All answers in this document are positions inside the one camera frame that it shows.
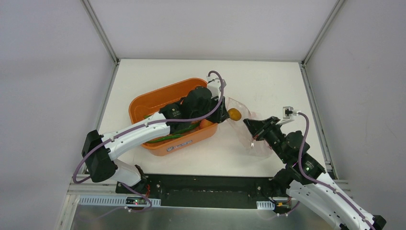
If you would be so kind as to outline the clear zip top bag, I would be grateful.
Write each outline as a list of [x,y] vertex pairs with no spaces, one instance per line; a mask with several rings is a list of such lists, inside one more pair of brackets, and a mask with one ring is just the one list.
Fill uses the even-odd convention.
[[231,125],[238,141],[243,146],[244,153],[263,159],[270,157],[273,154],[270,146],[265,141],[255,141],[243,123],[243,120],[246,118],[259,120],[261,116],[258,113],[249,110],[243,103],[231,97],[226,97],[225,103],[227,111],[230,108],[236,108],[242,114],[242,118],[239,121],[233,121],[228,118],[227,122]]

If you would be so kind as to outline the yellow green round fruit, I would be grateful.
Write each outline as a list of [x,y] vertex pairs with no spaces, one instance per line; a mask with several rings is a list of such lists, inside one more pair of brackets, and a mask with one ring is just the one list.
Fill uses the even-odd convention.
[[228,111],[229,118],[233,121],[239,121],[242,118],[242,114],[236,108],[230,108]]

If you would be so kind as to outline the long green chili pepper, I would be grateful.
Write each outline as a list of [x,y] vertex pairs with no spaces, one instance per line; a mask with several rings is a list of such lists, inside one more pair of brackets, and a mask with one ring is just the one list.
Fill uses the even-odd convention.
[[189,131],[191,131],[191,130],[194,130],[194,129],[197,128],[199,125],[200,125],[199,122],[193,123],[193,124],[191,124],[189,127],[185,128],[185,129],[178,130],[178,131],[176,131],[176,132],[174,132],[174,133],[172,133],[172,134],[173,134],[173,135],[180,135],[180,134],[189,132]]

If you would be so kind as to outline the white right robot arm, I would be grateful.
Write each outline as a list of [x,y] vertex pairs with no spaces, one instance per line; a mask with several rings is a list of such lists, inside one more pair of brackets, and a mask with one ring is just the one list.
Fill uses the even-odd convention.
[[354,202],[307,153],[308,129],[284,134],[279,118],[244,119],[254,141],[265,141],[285,167],[271,180],[275,195],[288,195],[318,214],[335,230],[382,230],[387,221]]

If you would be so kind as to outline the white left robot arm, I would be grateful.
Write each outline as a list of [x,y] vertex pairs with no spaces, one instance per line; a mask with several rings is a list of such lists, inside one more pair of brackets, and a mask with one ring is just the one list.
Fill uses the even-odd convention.
[[99,134],[89,132],[82,149],[82,163],[86,165],[90,179],[101,183],[108,179],[124,183],[135,194],[145,190],[146,181],[141,170],[118,158],[130,149],[156,138],[187,133],[203,120],[221,123],[227,119],[222,86],[196,87],[179,101],[162,107],[144,120],[128,128]]

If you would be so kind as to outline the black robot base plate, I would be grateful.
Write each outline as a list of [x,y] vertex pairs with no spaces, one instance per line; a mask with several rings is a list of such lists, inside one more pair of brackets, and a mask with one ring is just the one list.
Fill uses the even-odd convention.
[[147,174],[132,189],[164,207],[257,209],[288,200],[268,177]]

